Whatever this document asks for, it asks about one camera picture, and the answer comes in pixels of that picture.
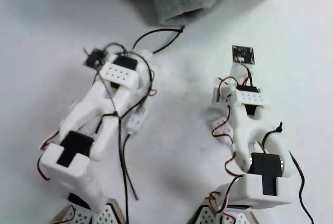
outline black cable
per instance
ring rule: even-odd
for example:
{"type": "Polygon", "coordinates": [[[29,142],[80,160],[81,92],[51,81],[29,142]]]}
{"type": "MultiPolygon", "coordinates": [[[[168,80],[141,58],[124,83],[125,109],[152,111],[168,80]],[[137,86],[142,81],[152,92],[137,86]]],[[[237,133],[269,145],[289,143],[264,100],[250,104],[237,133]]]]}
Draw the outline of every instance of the black cable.
{"type": "Polygon", "coordinates": [[[165,48],[167,48],[170,44],[172,44],[172,43],[173,43],[173,42],[179,37],[179,35],[180,35],[181,33],[183,33],[184,28],[185,28],[185,26],[182,26],[180,29],[158,29],[158,30],[152,30],[152,31],[149,31],[149,32],[147,32],[146,34],[140,36],[140,37],[138,38],[138,40],[135,41],[135,43],[133,44],[133,48],[132,48],[132,49],[134,49],[134,48],[136,47],[136,45],[138,44],[138,42],[139,42],[142,38],[144,38],[144,37],[146,37],[146,36],[148,36],[148,35],[150,35],[150,34],[153,34],[153,33],[156,33],[156,32],[163,32],[163,31],[173,31],[173,32],[178,32],[177,35],[176,35],[176,36],[175,36],[175,37],[174,37],[174,38],[173,38],[168,44],[166,44],[165,46],[163,46],[163,47],[161,47],[161,48],[159,48],[158,50],[156,50],[156,51],[153,52],[153,54],[156,54],[156,53],[158,53],[158,52],[164,50],[165,48]]]}
{"type": "Polygon", "coordinates": [[[124,45],[122,45],[120,43],[115,43],[115,42],[111,42],[111,43],[108,43],[107,45],[105,45],[103,48],[103,51],[106,51],[109,47],[112,47],[112,46],[121,47],[123,50],[123,53],[127,53],[127,49],[124,47],[124,45]]]}
{"type": "Polygon", "coordinates": [[[151,90],[151,88],[152,88],[152,82],[153,82],[153,78],[152,78],[152,72],[151,72],[151,68],[150,68],[150,65],[149,65],[149,63],[145,60],[145,58],[142,56],[142,55],[139,55],[138,53],[136,53],[136,52],[134,52],[134,51],[129,51],[129,54],[133,54],[133,55],[136,55],[137,57],[139,57],[145,64],[146,64],[146,66],[147,66],[147,68],[148,68],[148,74],[149,74],[149,80],[150,80],[150,85],[149,85],[149,87],[148,87],[148,90],[147,90],[147,93],[136,103],[136,104],[134,104],[131,108],[129,108],[122,116],[121,116],[121,118],[123,119],[126,115],[128,115],[129,114],[129,112],[131,112],[135,107],[137,107],[137,106],[139,106],[139,107],[141,107],[144,103],[145,103],[145,101],[146,101],[146,99],[147,99],[147,97],[149,96],[149,92],[150,92],[150,90],[151,90]]]}
{"type": "Polygon", "coordinates": [[[244,64],[241,64],[241,65],[246,68],[246,70],[248,72],[249,79],[250,79],[250,86],[253,87],[251,70],[247,66],[245,66],[244,64]]]}
{"type": "Polygon", "coordinates": [[[132,188],[132,191],[133,191],[133,194],[134,194],[134,198],[138,201],[139,198],[137,197],[136,191],[135,191],[134,186],[132,184],[132,180],[131,180],[131,177],[130,177],[129,172],[127,170],[127,165],[126,165],[126,160],[125,160],[125,145],[126,145],[127,141],[129,140],[130,136],[131,136],[130,134],[128,134],[126,136],[124,144],[123,144],[123,162],[124,162],[124,168],[125,168],[125,172],[126,172],[127,178],[129,180],[129,183],[131,185],[131,188],[132,188]]]}
{"type": "Polygon", "coordinates": [[[264,136],[264,138],[262,139],[262,142],[261,142],[262,149],[263,149],[263,151],[264,151],[265,154],[266,154],[265,143],[266,143],[267,137],[268,137],[270,134],[273,134],[273,133],[281,133],[281,132],[282,132],[282,122],[280,122],[279,127],[277,127],[275,130],[272,130],[272,131],[266,133],[266,135],[264,136]]]}
{"type": "Polygon", "coordinates": [[[118,151],[119,151],[119,160],[120,166],[123,173],[124,189],[125,189],[125,212],[126,212],[126,224],[130,223],[129,220],[129,194],[127,191],[127,180],[126,172],[124,169],[123,157],[122,157],[122,148],[121,148],[121,117],[118,115],[118,151]]]}
{"type": "Polygon", "coordinates": [[[76,209],[75,209],[75,207],[73,205],[71,205],[71,207],[73,208],[73,216],[72,216],[72,218],[70,218],[68,220],[62,220],[62,221],[52,222],[51,224],[61,224],[61,223],[71,222],[74,219],[74,217],[75,217],[75,211],[76,211],[76,209]]]}
{"type": "MultiPolygon", "coordinates": [[[[267,137],[272,134],[272,133],[276,133],[276,132],[279,132],[281,133],[282,132],[282,122],[280,122],[280,125],[279,127],[277,127],[275,130],[273,131],[270,131],[268,132],[265,136],[264,136],[264,139],[262,141],[262,149],[263,151],[266,153],[265,151],[265,142],[266,142],[266,139],[267,137]]],[[[295,157],[292,155],[292,153],[289,151],[289,154],[291,156],[291,159],[292,159],[292,162],[295,164],[295,167],[297,168],[297,171],[298,173],[300,174],[300,177],[301,177],[301,186],[300,186],[300,190],[299,190],[299,193],[298,193],[298,197],[299,197],[299,200],[300,200],[300,203],[301,203],[301,206],[304,210],[304,212],[306,213],[306,215],[309,217],[310,221],[311,221],[311,224],[314,224],[314,220],[312,218],[312,216],[310,215],[309,211],[307,210],[307,208],[305,207],[304,203],[303,203],[303,199],[302,199],[302,192],[303,192],[303,188],[304,188],[304,185],[305,185],[305,177],[304,177],[304,174],[303,174],[303,171],[300,167],[300,165],[298,164],[297,160],[295,159],[295,157]]]]}
{"type": "Polygon", "coordinates": [[[304,212],[306,213],[306,215],[309,217],[310,221],[311,221],[311,224],[314,224],[314,220],[312,218],[312,216],[310,215],[309,211],[307,210],[307,208],[304,206],[304,203],[303,203],[303,199],[302,199],[302,192],[303,192],[303,188],[304,188],[304,185],[305,185],[305,177],[304,177],[304,174],[302,172],[302,169],[300,167],[300,165],[298,164],[298,162],[296,161],[295,157],[292,155],[292,153],[289,151],[290,153],[290,156],[291,156],[291,159],[293,161],[293,163],[295,164],[295,167],[297,168],[298,170],[298,173],[300,174],[301,176],[301,187],[300,187],[300,191],[298,193],[298,197],[300,199],[300,203],[301,203],[301,206],[304,210],[304,212]]]}

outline white table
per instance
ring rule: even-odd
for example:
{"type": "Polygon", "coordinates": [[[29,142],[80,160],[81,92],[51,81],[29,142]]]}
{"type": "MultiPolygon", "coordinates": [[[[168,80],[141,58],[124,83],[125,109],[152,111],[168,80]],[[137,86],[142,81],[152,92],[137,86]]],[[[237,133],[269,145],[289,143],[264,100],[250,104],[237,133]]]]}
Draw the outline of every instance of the white table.
{"type": "MultiPolygon", "coordinates": [[[[130,48],[158,27],[156,15],[152,0],[0,0],[0,8],[1,222],[47,223],[66,201],[38,176],[37,147],[91,86],[82,47],[117,41],[130,48]]],[[[254,83],[284,123],[306,176],[304,202],[316,223],[328,220],[332,32],[333,0],[228,0],[156,55],[153,109],[126,148],[140,198],[129,193],[131,223],[185,223],[211,190],[231,180],[222,166],[230,151],[210,136],[206,120],[213,79],[228,75],[233,44],[254,47],[254,83]]],[[[153,50],[169,35],[140,46],[153,50]]],[[[108,188],[124,208],[116,140],[112,146],[108,188]]],[[[256,214],[262,223],[309,223],[298,200],[256,214]]]]}

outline white plastic bracket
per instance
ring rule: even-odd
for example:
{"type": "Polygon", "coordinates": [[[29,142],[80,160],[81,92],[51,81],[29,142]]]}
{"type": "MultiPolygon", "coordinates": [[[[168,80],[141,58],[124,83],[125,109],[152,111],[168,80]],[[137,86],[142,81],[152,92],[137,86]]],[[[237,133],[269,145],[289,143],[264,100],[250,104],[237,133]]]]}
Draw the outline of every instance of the white plastic bracket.
{"type": "Polygon", "coordinates": [[[231,104],[268,105],[266,97],[262,93],[235,90],[230,98],[231,104]]]}
{"type": "Polygon", "coordinates": [[[122,66],[106,62],[100,70],[103,79],[125,86],[129,90],[136,90],[138,87],[139,75],[136,71],[122,66]]]}

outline white surface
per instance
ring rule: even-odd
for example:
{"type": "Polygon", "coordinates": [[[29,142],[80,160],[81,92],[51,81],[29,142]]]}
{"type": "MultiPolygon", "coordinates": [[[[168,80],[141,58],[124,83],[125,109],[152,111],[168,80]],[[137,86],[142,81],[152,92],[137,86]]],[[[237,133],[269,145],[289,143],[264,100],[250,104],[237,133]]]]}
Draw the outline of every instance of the white surface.
{"type": "MultiPolygon", "coordinates": [[[[0,8],[0,216],[47,223],[66,202],[39,178],[37,147],[91,86],[82,47],[118,41],[130,48],[156,28],[156,15],[152,0],[0,0],[0,8]]],[[[158,93],[147,124],[126,147],[140,198],[129,193],[131,223],[185,223],[211,190],[231,180],[223,171],[230,151],[211,137],[208,108],[213,79],[232,66],[233,44],[254,48],[253,82],[284,123],[306,176],[304,202],[316,223],[330,219],[332,18],[333,0],[228,0],[152,58],[158,93]]],[[[155,34],[138,48],[154,50],[169,35],[155,34]]],[[[123,209],[116,140],[105,170],[123,209]]],[[[298,201],[257,217],[309,223],[298,201]]]]}

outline red wire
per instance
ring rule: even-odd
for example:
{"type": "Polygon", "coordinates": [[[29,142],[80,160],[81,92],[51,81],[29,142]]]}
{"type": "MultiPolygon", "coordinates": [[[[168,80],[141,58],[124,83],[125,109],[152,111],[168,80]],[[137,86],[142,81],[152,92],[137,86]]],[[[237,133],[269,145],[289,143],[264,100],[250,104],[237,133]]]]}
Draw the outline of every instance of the red wire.
{"type": "Polygon", "coordinates": [[[226,77],[226,78],[224,78],[224,79],[221,79],[221,81],[220,81],[220,84],[219,84],[219,92],[220,92],[220,88],[221,88],[222,83],[224,83],[227,79],[233,79],[233,80],[237,83],[237,85],[239,85],[239,83],[238,83],[238,81],[237,81],[236,78],[234,78],[234,77],[226,77]]]}
{"type": "Polygon", "coordinates": [[[49,181],[50,178],[47,178],[43,172],[41,171],[41,168],[40,168],[40,161],[41,161],[41,158],[42,158],[42,155],[39,157],[38,161],[37,161],[37,170],[38,170],[38,173],[40,173],[40,176],[44,179],[44,181],[49,181]]]}
{"type": "Polygon", "coordinates": [[[53,135],[51,135],[49,138],[47,138],[41,145],[40,150],[46,150],[47,146],[49,145],[49,141],[52,140],[54,137],[56,137],[58,134],[59,134],[59,130],[57,130],[53,135]]]}
{"type": "Polygon", "coordinates": [[[227,119],[220,125],[218,125],[217,127],[215,127],[213,130],[212,130],[212,136],[213,137],[220,137],[220,136],[225,136],[226,134],[215,134],[215,131],[217,129],[219,129],[220,127],[224,126],[228,121],[229,121],[229,118],[230,118],[230,106],[228,105],[228,109],[229,109],[229,112],[228,112],[228,117],[227,119]]]}
{"type": "Polygon", "coordinates": [[[242,175],[238,175],[238,174],[236,174],[236,173],[231,172],[231,171],[227,168],[227,165],[228,165],[230,162],[232,162],[232,161],[235,159],[235,157],[236,157],[236,152],[234,152],[232,158],[230,158],[229,160],[227,160],[227,161],[225,162],[225,164],[224,164],[225,171],[227,171],[227,173],[228,173],[229,175],[231,175],[231,176],[235,176],[235,177],[236,177],[236,176],[242,176],[242,175]]]}
{"type": "Polygon", "coordinates": [[[241,85],[246,85],[246,83],[248,82],[248,80],[249,80],[249,77],[246,77],[245,80],[244,80],[244,82],[241,85]]]}
{"type": "Polygon", "coordinates": [[[223,214],[224,214],[225,216],[228,216],[228,217],[230,217],[231,219],[233,219],[233,220],[234,220],[233,224],[236,223],[236,217],[235,217],[235,216],[232,216],[232,215],[227,214],[227,213],[225,213],[225,212],[223,212],[223,214]]]}

